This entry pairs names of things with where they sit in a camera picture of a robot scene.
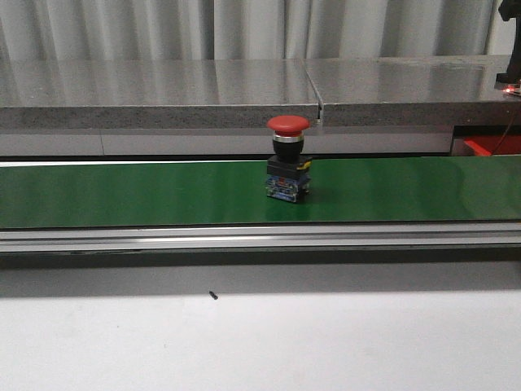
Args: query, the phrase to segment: gray stone slab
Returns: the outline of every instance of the gray stone slab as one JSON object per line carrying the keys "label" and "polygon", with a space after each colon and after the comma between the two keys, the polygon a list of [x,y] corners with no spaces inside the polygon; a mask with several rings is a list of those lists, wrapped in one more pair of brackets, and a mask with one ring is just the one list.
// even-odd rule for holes
{"label": "gray stone slab", "polygon": [[495,89],[509,56],[307,59],[325,126],[504,125],[521,100]]}
{"label": "gray stone slab", "polygon": [[299,60],[0,63],[0,128],[247,128],[317,113]]}

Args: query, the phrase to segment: small black object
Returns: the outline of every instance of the small black object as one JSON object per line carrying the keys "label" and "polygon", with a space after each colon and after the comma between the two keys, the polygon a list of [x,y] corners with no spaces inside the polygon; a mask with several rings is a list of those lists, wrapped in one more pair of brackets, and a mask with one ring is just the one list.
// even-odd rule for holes
{"label": "small black object", "polygon": [[508,68],[496,75],[496,81],[516,84],[521,79],[521,0],[503,0],[499,13],[505,22],[515,18],[515,40]]}

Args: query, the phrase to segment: green conveyor belt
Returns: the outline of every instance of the green conveyor belt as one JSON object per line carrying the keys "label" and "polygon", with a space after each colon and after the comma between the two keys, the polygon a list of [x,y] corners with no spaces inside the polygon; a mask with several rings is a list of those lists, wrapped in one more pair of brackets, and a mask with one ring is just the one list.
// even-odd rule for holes
{"label": "green conveyor belt", "polygon": [[0,169],[0,228],[521,219],[521,156],[316,160],[303,204],[265,196],[266,163]]}

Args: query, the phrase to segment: metal frame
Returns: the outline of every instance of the metal frame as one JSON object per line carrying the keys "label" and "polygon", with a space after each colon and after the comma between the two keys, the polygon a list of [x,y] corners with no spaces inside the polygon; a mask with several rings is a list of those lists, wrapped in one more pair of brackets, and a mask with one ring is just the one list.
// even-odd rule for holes
{"label": "metal frame", "polygon": [[520,222],[196,226],[0,231],[0,254],[227,248],[521,247]]}

